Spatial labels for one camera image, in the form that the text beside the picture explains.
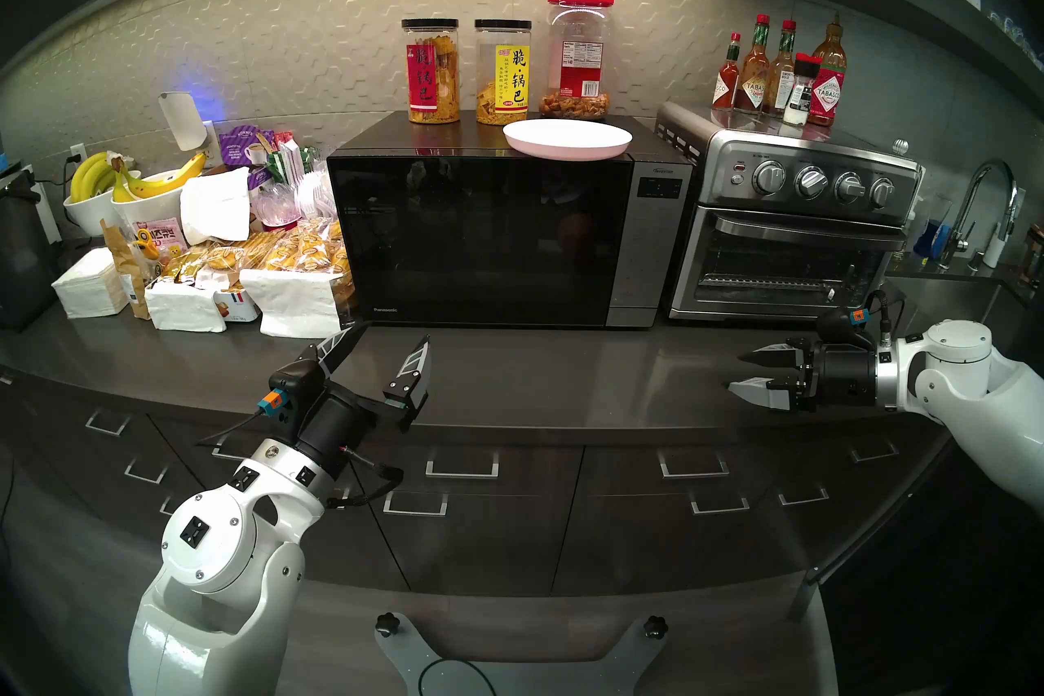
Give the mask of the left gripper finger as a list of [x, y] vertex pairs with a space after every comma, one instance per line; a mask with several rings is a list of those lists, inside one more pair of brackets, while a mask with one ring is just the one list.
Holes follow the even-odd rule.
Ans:
[[408, 432], [421, 413], [428, 398], [430, 377], [430, 336], [425, 335], [382, 391], [384, 405], [394, 411], [400, 432]]
[[326, 379], [331, 379], [367, 332], [369, 321], [354, 321], [315, 346], [317, 362]]

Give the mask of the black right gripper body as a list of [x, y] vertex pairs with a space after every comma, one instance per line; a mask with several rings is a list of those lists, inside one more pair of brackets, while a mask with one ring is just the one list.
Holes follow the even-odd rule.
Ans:
[[813, 340], [798, 367], [796, 410], [877, 405], [877, 352], [874, 346]]

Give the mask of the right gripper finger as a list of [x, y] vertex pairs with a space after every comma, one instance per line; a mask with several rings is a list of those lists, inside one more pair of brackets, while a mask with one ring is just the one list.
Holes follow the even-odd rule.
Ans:
[[742, 362], [764, 368], [800, 369], [804, 367], [804, 343], [775, 343], [739, 355]]
[[752, 377], [729, 382], [729, 392], [749, 404], [772, 411], [796, 411], [796, 391], [789, 381]]

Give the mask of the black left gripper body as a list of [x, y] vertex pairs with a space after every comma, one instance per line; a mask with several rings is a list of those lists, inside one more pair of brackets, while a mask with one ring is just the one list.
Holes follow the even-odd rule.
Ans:
[[357, 450], [380, 422], [402, 424], [406, 407], [390, 400], [359, 397], [337, 383], [326, 383], [308, 409], [295, 439], [295, 450], [328, 476], [340, 476], [343, 450]]

